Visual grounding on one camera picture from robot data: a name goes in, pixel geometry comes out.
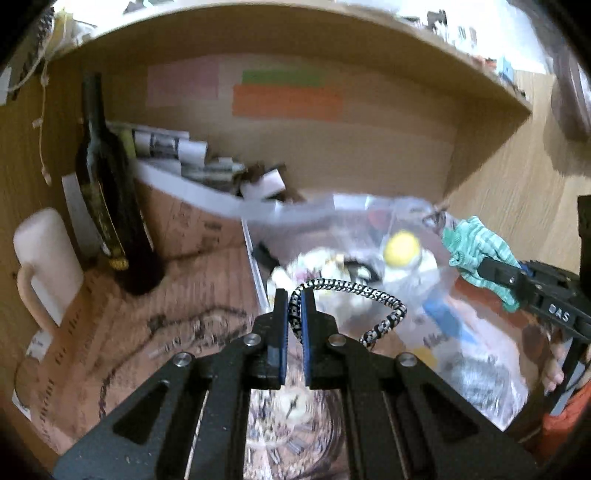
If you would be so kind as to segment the person's right hand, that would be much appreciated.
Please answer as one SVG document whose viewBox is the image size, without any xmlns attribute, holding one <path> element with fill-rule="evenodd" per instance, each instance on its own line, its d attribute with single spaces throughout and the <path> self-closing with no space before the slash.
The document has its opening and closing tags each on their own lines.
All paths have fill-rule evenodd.
<svg viewBox="0 0 591 480">
<path fill-rule="evenodd" d="M 547 360 L 542 374 L 541 381 L 545 391 L 552 392 L 557 386 L 561 385 L 564 381 L 564 372 L 560 366 L 560 361 L 566 357 L 566 342 L 559 339 L 554 339 L 550 343 L 551 356 Z M 590 345 L 585 352 L 585 363 L 590 362 Z M 583 388 L 590 381 L 590 365 L 586 369 L 581 380 L 578 382 L 575 389 Z"/>
</svg>

